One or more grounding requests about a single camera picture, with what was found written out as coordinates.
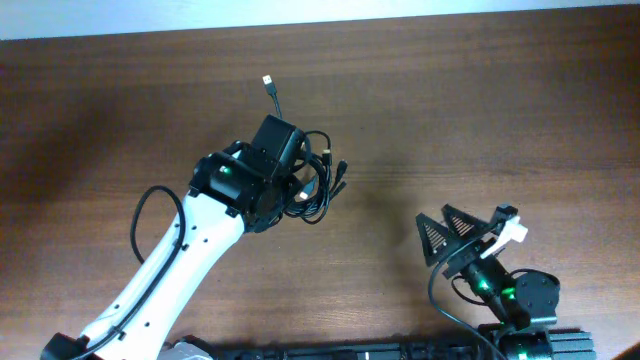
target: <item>wood grain surface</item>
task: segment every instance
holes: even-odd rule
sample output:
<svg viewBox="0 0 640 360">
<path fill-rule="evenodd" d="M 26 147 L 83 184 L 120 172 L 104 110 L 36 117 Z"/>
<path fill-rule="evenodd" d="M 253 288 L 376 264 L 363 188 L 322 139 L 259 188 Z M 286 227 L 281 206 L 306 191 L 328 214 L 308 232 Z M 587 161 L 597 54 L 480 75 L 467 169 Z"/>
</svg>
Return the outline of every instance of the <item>wood grain surface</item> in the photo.
<svg viewBox="0 0 640 360">
<path fill-rule="evenodd" d="M 285 219 L 214 266 L 170 339 L 332 342 L 455 326 L 429 304 L 414 217 L 520 209 L 501 256 L 562 282 L 560 327 L 599 358 L 640 339 L 640 7 L 455 15 L 0 43 L 0 357 L 77 335 L 138 268 L 139 196 L 273 112 L 349 162 L 316 226 Z M 148 254 L 174 214 L 153 197 Z M 487 309 L 436 298 L 474 325 Z"/>
</svg>

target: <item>white plastic part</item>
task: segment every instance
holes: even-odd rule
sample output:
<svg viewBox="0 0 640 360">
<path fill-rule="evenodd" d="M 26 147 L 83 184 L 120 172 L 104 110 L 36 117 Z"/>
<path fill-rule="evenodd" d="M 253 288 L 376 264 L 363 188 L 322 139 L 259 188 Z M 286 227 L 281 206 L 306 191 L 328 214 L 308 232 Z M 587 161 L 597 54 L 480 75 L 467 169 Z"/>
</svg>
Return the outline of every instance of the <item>white plastic part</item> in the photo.
<svg viewBox="0 0 640 360">
<path fill-rule="evenodd" d="M 212 358 L 199 347 L 182 342 L 161 352 L 158 360 L 212 360 Z"/>
<path fill-rule="evenodd" d="M 226 215 L 226 205 L 204 194 L 186 196 L 182 204 L 187 222 L 183 244 L 188 247 L 178 253 L 153 294 L 124 328 L 126 335 L 121 339 L 115 337 L 96 352 L 101 359 L 155 360 L 173 323 L 202 279 L 244 232 L 240 216 Z M 117 325 L 147 289 L 173 249 L 180 229 L 175 226 L 178 223 L 176 215 L 169 230 L 124 291 L 84 329 L 82 335 L 91 339 L 88 346 Z"/>
<path fill-rule="evenodd" d="M 502 232 L 500 233 L 500 236 L 498 236 L 498 240 L 496 241 L 496 243 L 485 250 L 480 255 L 480 258 L 484 259 L 487 256 L 495 253 L 511 240 L 515 240 L 519 243 L 523 242 L 525 236 L 527 236 L 528 231 L 529 229 L 520 225 L 520 216 L 512 217 L 504 223 L 504 229 L 502 229 Z"/>
</svg>

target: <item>black wire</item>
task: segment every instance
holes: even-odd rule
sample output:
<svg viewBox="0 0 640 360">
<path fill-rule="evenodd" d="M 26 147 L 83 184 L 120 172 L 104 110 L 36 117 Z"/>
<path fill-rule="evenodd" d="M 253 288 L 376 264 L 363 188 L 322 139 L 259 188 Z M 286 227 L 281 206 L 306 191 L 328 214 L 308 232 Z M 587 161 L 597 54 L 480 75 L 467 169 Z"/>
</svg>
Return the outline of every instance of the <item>black wire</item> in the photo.
<svg viewBox="0 0 640 360">
<path fill-rule="evenodd" d="M 280 102 L 278 101 L 278 95 L 274 93 L 273 95 L 271 95 L 271 98 L 273 99 L 273 105 L 275 105 L 276 107 L 276 112 L 278 113 L 278 117 L 282 119 L 282 111 L 280 110 Z"/>
<path fill-rule="evenodd" d="M 482 360 L 482 349 L 480 343 L 476 343 L 476 360 Z"/>
<path fill-rule="evenodd" d="M 332 179 L 330 163 L 323 162 L 320 155 L 314 154 L 311 150 L 310 135 L 320 135 L 327 141 L 327 150 L 331 153 L 331 138 L 325 132 L 312 130 L 305 132 L 305 162 L 313 168 L 318 179 L 317 189 L 314 195 L 303 201 L 291 199 L 284 210 L 284 214 L 291 218 L 301 218 L 307 224 L 319 223 L 327 214 L 331 199 L 337 194 L 338 178 L 343 174 L 336 174 L 336 181 Z M 294 171 L 300 170 L 304 163 L 294 167 Z"/>
<path fill-rule="evenodd" d="M 458 290 L 458 288 L 456 287 L 456 280 L 459 279 L 464 279 L 462 276 L 458 275 L 456 277 L 454 277 L 453 279 L 451 279 L 451 288 L 453 288 L 453 292 L 455 292 L 460 298 L 462 298 L 462 300 L 471 303 L 473 305 L 478 305 L 478 306 L 487 306 L 487 304 L 483 303 L 482 301 L 477 301 L 477 300 L 473 300 L 469 297 L 467 297 L 465 294 L 461 293 L 460 290 Z"/>
<path fill-rule="evenodd" d="M 495 338 L 493 339 L 493 343 L 497 346 L 499 346 L 500 344 L 500 340 L 502 340 L 502 338 L 515 331 L 515 326 L 513 324 L 507 324 L 504 325 L 500 330 L 498 330 L 498 332 L 496 333 Z"/>
<path fill-rule="evenodd" d="M 163 191 L 163 192 L 167 193 L 167 195 L 169 195 L 171 197 L 171 199 L 173 200 L 174 204 L 176 205 L 176 209 L 178 210 L 178 218 L 180 219 L 180 232 L 178 233 L 178 239 L 176 240 L 175 244 L 173 245 L 174 247 L 173 247 L 173 250 L 171 251 L 171 254 L 169 254 L 169 257 L 167 258 L 167 261 L 164 262 L 164 265 L 162 265 L 162 267 L 160 268 L 160 271 L 158 271 L 156 276 L 153 278 L 153 280 L 149 284 L 149 287 L 147 287 L 147 289 L 144 291 L 144 293 L 142 293 L 142 296 L 140 297 L 140 299 L 138 299 L 136 304 L 131 308 L 131 310 L 129 310 L 127 315 L 125 315 L 125 317 L 120 321 L 120 323 L 118 325 L 112 327 L 109 330 L 109 333 L 102 340 L 98 341 L 95 345 L 93 345 L 93 346 L 89 347 L 88 349 L 86 349 L 84 351 L 84 353 L 82 353 L 79 356 L 74 357 L 71 360 L 82 360 L 82 359 L 86 358 L 87 356 L 89 356 L 89 355 L 95 353 L 96 351 L 100 350 L 109 341 L 113 340 L 113 338 L 118 336 L 118 334 L 120 334 L 122 332 L 122 330 L 129 323 L 129 321 L 131 321 L 131 319 L 133 319 L 135 314 L 137 314 L 138 311 L 140 311 L 140 308 L 142 308 L 142 306 L 147 301 L 149 296 L 151 296 L 151 294 L 153 293 L 153 290 L 155 290 L 156 286 L 158 286 L 158 283 L 164 277 L 165 273 L 169 270 L 169 267 L 171 266 L 173 261 L 178 256 L 178 253 L 180 252 L 180 248 L 182 247 L 182 243 L 184 241 L 184 236 L 185 236 L 185 233 L 186 233 L 186 228 L 187 228 L 186 216 L 184 214 L 184 208 L 182 207 L 182 202 L 176 196 L 176 194 L 173 191 L 171 191 L 171 189 L 167 188 L 166 186 L 155 185 L 155 186 L 150 187 L 147 191 L 145 191 L 144 194 L 142 194 L 142 197 L 140 198 L 140 201 L 138 202 L 138 206 L 136 206 L 136 210 L 135 210 L 135 212 L 133 214 L 133 221 L 132 221 L 132 224 L 131 224 L 131 228 L 132 228 L 132 231 L 133 231 L 132 232 L 133 237 L 131 238 L 132 244 L 135 244 L 135 228 L 136 228 L 136 225 L 138 223 L 138 217 L 140 216 L 140 212 L 142 211 L 142 207 L 144 206 L 145 201 L 147 201 L 147 198 L 149 198 L 149 196 L 152 193 L 156 192 L 156 191 Z"/>
<path fill-rule="evenodd" d="M 491 343 L 491 341 L 489 341 L 487 338 L 485 338 L 484 336 L 482 336 L 482 334 L 480 334 L 476 329 L 474 329 L 471 325 L 467 324 L 466 322 L 458 319 L 457 317 L 449 314 L 448 312 L 446 312 L 444 309 L 442 309 L 437 303 L 436 303 L 436 299 L 433 297 L 433 283 L 435 282 L 435 278 L 438 275 L 438 273 L 440 272 L 440 269 L 442 268 L 442 266 L 444 264 L 446 264 L 449 260 L 451 260 L 451 258 L 453 258 L 454 256 L 458 255 L 460 252 L 462 252 L 464 249 L 472 246 L 476 241 L 482 239 L 482 237 L 486 234 L 488 234 L 490 231 L 494 230 L 496 228 L 497 224 L 494 224 L 493 226 L 491 226 L 490 228 L 488 228 L 486 231 L 484 231 L 482 234 L 472 238 L 469 240 L 469 242 L 465 245 L 463 245 L 461 248 L 459 248 L 458 250 L 452 252 L 449 256 L 447 256 L 444 260 L 442 260 L 441 262 L 438 263 L 438 265 L 436 265 L 436 267 L 433 269 L 433 271 L 431 272 L 431 276 L 429 277 L 429 287 L 428 287 L 428 293 L 429 293 L 429 301 L 431 301 L 431 305 L 433 305 L 434 308 L 436 308 L 436 310 L 438 310 L 442 315 L 448 317 L 449 319 L 451 319 L 453 322 L 455 322 L 456 324 L 462 326 L 463 328 L 467 329 L 470 333 L 472 333 L 475 337 L 477 337 L 478 339 L 482 340 L 489 348 L 491 348 L 500 358 L 507 360 L 506 356 L 504 356 L 504 354 L 502 354 L 502 352 L 500 352 L 500 349 L 498 349 L 497 346 L 495 346 L 494 344 Z"/>
<path fill-rule="evenodd" d="M 509 273 L 509 276 L 513 276 L 513 275 L 519 274 L 519 273 L 529 273 L 529 272 L 535 272 L 535 273 L 540 273 L 540 274 L 544 274 L 544 275 L 549 275 L 546 272 L 543 272 L 543 271 L 540 271 L 540 270 L 522 268 L 522 269 L 513 270 L 512 272 Z"/>
</svg>

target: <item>usb connector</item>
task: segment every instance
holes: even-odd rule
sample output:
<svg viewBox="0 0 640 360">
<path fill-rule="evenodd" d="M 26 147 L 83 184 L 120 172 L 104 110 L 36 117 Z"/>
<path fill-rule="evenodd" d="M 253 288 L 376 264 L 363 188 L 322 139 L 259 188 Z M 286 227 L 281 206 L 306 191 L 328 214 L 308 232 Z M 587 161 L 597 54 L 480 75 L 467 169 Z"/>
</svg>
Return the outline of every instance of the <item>usb connector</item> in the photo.
<svg viewBox="0 0 640 360">
<path fill-rule="evenodd" d="M 267 90 L 267 94 L 273 99 L 278 117 L 282 119 L 282 111 L 280 111 L 280 103 L 278 102 L 278 95 L 276 95 L 278 90 L 276 89 L 276 84 L 271 80 L 271 75 L 263 76 L 262 82 L 264 83 L 264 89 Z"/>
<path fill-rule="evenodd" d="M 309 195 L 311 195 L 313 189 L 315 189 L 316 187 L 317 179 L 318 177 L 314 176 L 313 179 L 309 180 L 307 185 L 302 188 L 302 191 L 300 191 L 300 194 L 298 194 L 302 200 L 307 200 L 309 198 Z"/>
<path fill-rule="evenodd" d="M 330 149 L 324 149 L 322 151 L 322 165 L 328 166 L 328 167 L 331 167 L 331 165 L 333 165 Z"/>
<path fill-rule="evenodd" d="M 347 162 L 345 160 L 340 160 L 338 163 L 338 170 L 336 171 L 336 183 L 339 183 L 344 176 L 344 173 L 347 172 Z"/>
</svg>

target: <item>wooden table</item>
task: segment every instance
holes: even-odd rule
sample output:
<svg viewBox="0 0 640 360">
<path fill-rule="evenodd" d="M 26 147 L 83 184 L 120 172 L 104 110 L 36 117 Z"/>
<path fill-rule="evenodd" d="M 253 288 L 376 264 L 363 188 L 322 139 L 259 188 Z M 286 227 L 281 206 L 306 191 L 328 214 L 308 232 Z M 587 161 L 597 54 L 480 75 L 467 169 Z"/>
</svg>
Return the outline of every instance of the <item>wooden table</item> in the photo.
<svg viewBox="0 0 640 360">
<path fill-rule="evenodd" d="M 273 112 L 328 132 L 349 186 L 214 266 L 170 339 L 331 342 L 454 328 L 429 304 L 414 217 L 509 202 L 501 259 L 562 282 L 559 326 L 609 359 L 640 338 L 640 7 L 435 16 L 0 43 L 0 354 L 77 335 L 138 268 L 139 196 L 185 192 L 203 155 Z M 171 203 L 153 197 L 143 254 Z M 436 297 L 492 322 L 441 277 Z"/>
</svg>

